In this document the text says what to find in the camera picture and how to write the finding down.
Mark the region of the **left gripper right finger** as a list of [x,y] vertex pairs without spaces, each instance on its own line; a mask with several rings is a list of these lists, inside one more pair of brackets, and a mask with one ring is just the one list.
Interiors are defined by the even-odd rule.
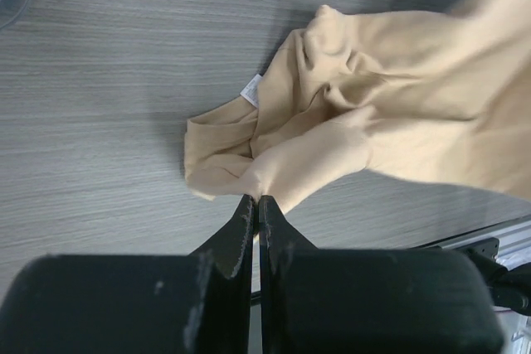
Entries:
[[455,250],[320,249],[257,205],[266,353],[499,353],[477,268]]

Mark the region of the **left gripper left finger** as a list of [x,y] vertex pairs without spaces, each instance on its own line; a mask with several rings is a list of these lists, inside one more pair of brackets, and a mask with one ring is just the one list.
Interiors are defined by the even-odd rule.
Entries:
[[190,255],[46,255],[1,306],[4,353],[245,353],[254,201]]

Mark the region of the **beige t shirt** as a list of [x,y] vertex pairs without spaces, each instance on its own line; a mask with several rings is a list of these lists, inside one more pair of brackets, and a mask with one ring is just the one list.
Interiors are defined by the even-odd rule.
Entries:
[[188,187],[282,211],[348,174],[530,197],[530,0],[448,13],[322,6],[257,86],[188,120]]

